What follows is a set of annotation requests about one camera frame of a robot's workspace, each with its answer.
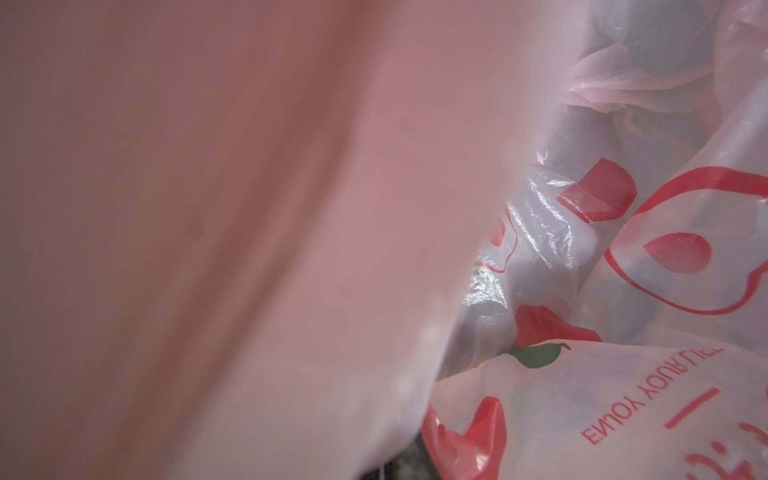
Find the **pink printed plastic bag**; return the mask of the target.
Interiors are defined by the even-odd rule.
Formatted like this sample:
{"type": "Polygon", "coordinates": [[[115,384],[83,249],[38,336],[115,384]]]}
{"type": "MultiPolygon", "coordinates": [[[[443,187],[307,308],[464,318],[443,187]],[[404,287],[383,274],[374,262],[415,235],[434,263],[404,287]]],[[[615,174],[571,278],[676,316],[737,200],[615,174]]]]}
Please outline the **pink printed plastic bag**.
{"type": "Polygon", "coordinates": [[[1,475],[767,475],[763,1],[5,1],[1,475]]]}

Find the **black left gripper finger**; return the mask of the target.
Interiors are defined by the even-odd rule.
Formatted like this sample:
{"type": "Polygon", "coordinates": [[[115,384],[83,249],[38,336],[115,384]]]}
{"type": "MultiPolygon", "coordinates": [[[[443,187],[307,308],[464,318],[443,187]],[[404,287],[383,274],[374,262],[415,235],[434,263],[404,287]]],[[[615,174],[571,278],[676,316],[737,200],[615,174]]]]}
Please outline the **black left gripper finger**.
{"type": "Polygon", "coordinates": [[[379,468],[382,480],[440,480],[426,445],[414,440],[399,456],[379,468]]]}

